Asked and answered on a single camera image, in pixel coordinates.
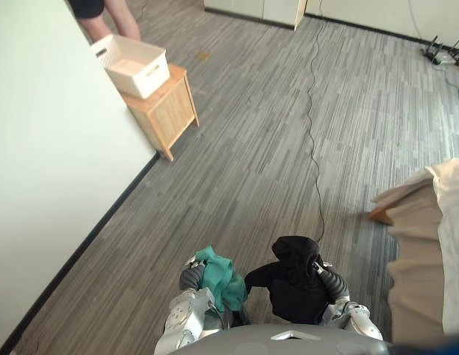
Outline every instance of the white plastic bin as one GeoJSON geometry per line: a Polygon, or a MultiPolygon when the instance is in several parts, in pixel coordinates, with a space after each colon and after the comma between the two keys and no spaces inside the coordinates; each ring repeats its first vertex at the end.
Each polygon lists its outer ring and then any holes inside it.
{"type": "Polygon", "coordinates": [[[165,49],[120,36],[107,35],[91,46],[118,90],[148,98],[169,77],[165,49]]]}

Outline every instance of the striped carpet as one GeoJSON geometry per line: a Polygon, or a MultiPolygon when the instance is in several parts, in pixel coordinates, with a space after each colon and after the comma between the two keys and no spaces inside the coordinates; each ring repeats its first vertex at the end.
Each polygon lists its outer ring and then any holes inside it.
{"type": "MultiPolygon", "coordinates": [[[[397,246],[363,216],[425,164],[459,157],[459,100],[420,45],[305,18],[296,32],[205,13],[197,0],[131,0],[143,39],[186,67],[201,128],[151,169],[24,333],[23,354],[152,354],[183,262],[211,244],[245,275],[285,234],[321,250],[390,339],[386,264],[397,246]],[[197,58],[208,52],[207,61],[197,58]]],[[[449,67],[459,84],[459,68],[449,67]]],[[[254,289],[253,322],[281,322],[254,289]]]]}

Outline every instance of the router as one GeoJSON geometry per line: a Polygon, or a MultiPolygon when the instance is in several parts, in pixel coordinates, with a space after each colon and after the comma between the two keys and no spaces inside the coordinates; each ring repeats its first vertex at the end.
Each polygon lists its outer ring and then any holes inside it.
{"type": "Polygon", "coordinates": [[[443,48],[443,43],[437,43],[438,36],[430,42],[425,50],[422,50],[425,55],[435,65],[459,65],[459,40],[452,48],[446,50],[443,48]]]}

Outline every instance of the teal towel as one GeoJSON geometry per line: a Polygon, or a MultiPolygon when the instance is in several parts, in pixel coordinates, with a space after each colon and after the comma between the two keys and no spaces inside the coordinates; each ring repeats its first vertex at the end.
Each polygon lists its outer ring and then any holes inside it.
{"type": "Polygon", "coordinates": [[[226,306],[231,311],[240,311],[247,298],[247,291],[243,277],[233,269],[232,261],[215,254],[211,246],[198,251],[196,260],[207,262],[200,287],[211,290],[216,308],[224,311],[226,306]]]}

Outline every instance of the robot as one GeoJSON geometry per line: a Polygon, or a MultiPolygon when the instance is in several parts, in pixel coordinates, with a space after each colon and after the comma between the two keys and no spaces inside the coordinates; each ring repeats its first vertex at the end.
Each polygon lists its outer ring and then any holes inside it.
{"type": "Polygon", "coordinates": [[[187,262],[180,278],[183,292],[170,302],[155,355],[389,354],[368,308],[351,301],[343,278],[328,263],[312,265],[335,300],[319,325],[251,325],[244,310],[220,312],[211,290],[198,289],[204,267],[195,257],[187,262]]]}

